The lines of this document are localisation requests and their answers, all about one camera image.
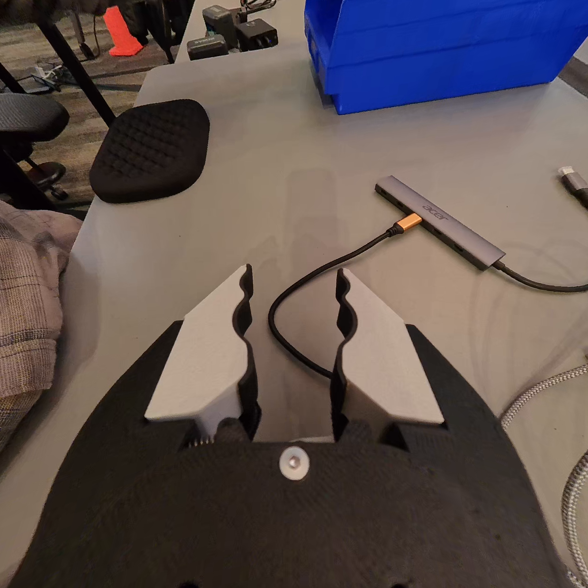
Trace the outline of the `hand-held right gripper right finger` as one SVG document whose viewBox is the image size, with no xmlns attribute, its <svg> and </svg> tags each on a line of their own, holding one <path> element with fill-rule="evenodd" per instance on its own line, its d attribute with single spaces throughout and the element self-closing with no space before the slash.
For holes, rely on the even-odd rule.
<svg viewBox="0 0 588 588">
<path fill-rule="evenodd" d="M 373 435 L 396 422 L 444 423 L 405 321 L 347 268 L 337 272 L 335 297 L 343 340 L 329 389 L 333 434 L 352 421 Z"/>
</svg>

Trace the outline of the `grey braided cable silver plug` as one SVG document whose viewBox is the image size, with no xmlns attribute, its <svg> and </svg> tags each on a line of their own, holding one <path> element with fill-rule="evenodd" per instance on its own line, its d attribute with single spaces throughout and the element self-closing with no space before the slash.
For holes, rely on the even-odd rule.
<svg viewBox="0 0 588 588">
<path fill-rule="evenodd" d="M 568 371 L 561 372 L 527 388 L 519 393 L 504 409 L 499 421 L 504 431 L 508 430 L 521 409 L 539 393 L 560 383 L 587 374 L 587 364 L 582 364 Z M 575 464 L 570 472 L 562 492 L 560 513 L 564 540 L 573 559 L 576 572 L 567 567 L 566 574 L 574 587 L 587 587 L 587 562 L 584 558 L 578 537 L 577 508 L 585 484 L 587 483 L 587 452 Z"/>
</svg>

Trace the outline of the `orange traffic cone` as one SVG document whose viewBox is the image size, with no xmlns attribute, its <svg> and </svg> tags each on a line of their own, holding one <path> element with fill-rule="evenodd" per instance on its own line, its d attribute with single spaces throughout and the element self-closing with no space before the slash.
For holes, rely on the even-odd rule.
<svg viewBox="0 0 588 588">
<path fill-rule="evenodd" d="M 148 41 L 141 42 L 134 37 L 117 6 L 107 9 L 104 14 L 105 25 L 112 38 L 114 46 L 109 49 L 112 57 L 135 56 L 148 44 Z"/>
</svg>

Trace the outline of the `dark cloth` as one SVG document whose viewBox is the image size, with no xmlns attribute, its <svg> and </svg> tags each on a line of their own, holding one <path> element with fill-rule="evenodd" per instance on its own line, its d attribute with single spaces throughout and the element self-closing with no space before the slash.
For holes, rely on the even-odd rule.
<svg viewBox="0 0 588 588">
<path fill-rule="evenodd" d="M 176 99 L 120 114 L 93 160 L 89 183 L 110 204 L 164 199 L 191 187 L 206 164 L 210 120 L 202 105 Z"/>
</svg>

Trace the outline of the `blue plastic bin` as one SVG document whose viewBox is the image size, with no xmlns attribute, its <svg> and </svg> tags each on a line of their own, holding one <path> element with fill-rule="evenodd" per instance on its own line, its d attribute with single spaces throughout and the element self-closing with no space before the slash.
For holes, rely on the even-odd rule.
<svg viewBox="0 0 588 588">
<path fill-rule="evenodd" d="M 306 1 L 340 115 L 548 84 L 587 39 L 587 1 Z"/>
</svg>

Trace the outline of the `small black device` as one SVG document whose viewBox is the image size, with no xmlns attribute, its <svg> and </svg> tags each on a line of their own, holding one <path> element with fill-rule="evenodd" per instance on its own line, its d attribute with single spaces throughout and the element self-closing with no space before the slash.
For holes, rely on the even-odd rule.
<svg viewBox="0 0 588 588">
<path fill-rule="evenodd" d="M 276 47 L 277 29 L 258 16 L 276 4 L 277 1 L 240 1 L 236 8 L 218 4 L 203 8 L 205 35 L 189 39 L 185 34 L 187 58 L 199 61 Z"/>
</svg>

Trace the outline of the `grey usb hub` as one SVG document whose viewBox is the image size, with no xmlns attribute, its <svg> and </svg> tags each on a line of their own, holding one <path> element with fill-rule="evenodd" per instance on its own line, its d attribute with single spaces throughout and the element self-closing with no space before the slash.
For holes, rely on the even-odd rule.
<svg viewBox="0 0 588 588">
<path fill-rule="evenodd" d="M 378 180 L 375 192 L 406 216 L 420 217 L 420 225 L 426 231 L 480 271 L 495 269 L 521 285 L 544 292 L 587 292 L 587 284 L 549 285 L 518 274 L 503 263 L 504 251 L 392 175 Z"/>
</svg>

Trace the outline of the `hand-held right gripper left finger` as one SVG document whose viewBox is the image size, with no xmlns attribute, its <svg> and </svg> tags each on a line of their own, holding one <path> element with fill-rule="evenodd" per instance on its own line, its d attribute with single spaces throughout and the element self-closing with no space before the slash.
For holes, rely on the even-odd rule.
<svg viewBox="0 0 588 588">
<path fill-rule="evenodd" d="M 146 408 L 148 421 L 191 420 L 214 437 L 221 421 L 235 418 L 254 438 L 261 408 L 246 339 L 253 295 L 253 270 L 246 264 L 185 315 Z"/>
</svg>

